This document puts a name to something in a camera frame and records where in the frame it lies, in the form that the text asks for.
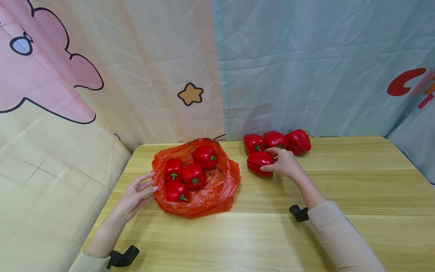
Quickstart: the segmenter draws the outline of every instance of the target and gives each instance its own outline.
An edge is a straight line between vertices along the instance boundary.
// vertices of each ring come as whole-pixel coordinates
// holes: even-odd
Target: forearm
[[[95,232],[84,253],[89,256],[106,258],[114,249],[127,220],[110,213]]]
[[[325,195],[317,188],[316,184],[313,183],[305,172],[295,177],[293,181],[298,187],[308,209],[312,209],[320,203],[327,201]]]
[[[339,272],[384,272],[376,255],[337,205],[324,201],[308,211],[316,238]]]

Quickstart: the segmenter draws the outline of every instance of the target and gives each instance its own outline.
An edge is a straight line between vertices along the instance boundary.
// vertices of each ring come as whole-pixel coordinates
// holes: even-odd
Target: hand
[[[277,172],[291,178],[294,182],[307,176],[291,151],[281,148],[268,148],[266,152],[271,153],[274,157],[278,157],[278,160],[272,165],[262,166],[261,170],[265,172]]]
[[[138,177],[130,184],[122,195],[121,199],[110,212],[117,218],[122,218],[125,222],[130,221],[143,205],[154,198],[154,192],[157,187],[151,187],[154,180],[144,182],[154,176],[154,173],[148,173]]]

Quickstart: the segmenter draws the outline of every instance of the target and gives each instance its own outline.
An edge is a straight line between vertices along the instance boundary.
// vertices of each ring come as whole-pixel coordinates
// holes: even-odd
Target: artificial bell pepper
[[[273,155],[269,152],[253,152],[249,155],[246,162],[248,164],[248,169],[259,175],[260,177],[268,178],[273,176],[273,172],[265,172],[260,170],[260,168],[264,165],[271,165],[275,163]]]
[[[264,151],[264,138],[258,134],[248,134],[243,136],[243,144],[246,155],[252,152]]]
[[[293,152],[295,156],[301,156],[311,150],[310,138],[302,129],[290,131],[285,138],[287,139],[287,150]]]
[[[286,148],[287,140],[285,136],[277,131],[270,131],[264,134],[267,148]]]
[[[204,169],[212,169],[216,166],[216,164],[218,164],[219,160],[219,156],[216,150],[208,145],[198,146],[192,152],[192,158]]]
[[[183,162],[180,158],[170,158],[166,161],[164,181],[182,181]]]
[[[200,189],[205,186],[207,175],[201,165],[194,161],[184,167],[183,180],[189,189]]]
[[[170,181],[165,185],[165,196],[168,201],[189,201],[190,192],[180,181]]]

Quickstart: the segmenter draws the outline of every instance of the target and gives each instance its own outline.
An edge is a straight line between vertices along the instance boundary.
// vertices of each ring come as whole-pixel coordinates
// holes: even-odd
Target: green pepper stem
[[[184,197],[184,194],[182,194],[182,195],[180,196],[180,201],[181,201],[181,200],[188,201],[188,200]]]

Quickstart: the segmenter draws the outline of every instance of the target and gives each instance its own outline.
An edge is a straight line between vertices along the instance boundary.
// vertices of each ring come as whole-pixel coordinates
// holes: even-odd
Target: wooden table
[[[154,154],[178,144],[136,149],[85,245]],[[140,249],[134,263],[113,271],[334,271],[308,224],[288,212],[303,205],[295,185],[250,173],[241,141],[221,142],[240,165],[230,212],[194,220],[167,215],[155,202],[127,224],[115,249]],[[312,139],[300,163],[358,229],[387,271],[434,271],[435,190],[406,157],[381,137]]]

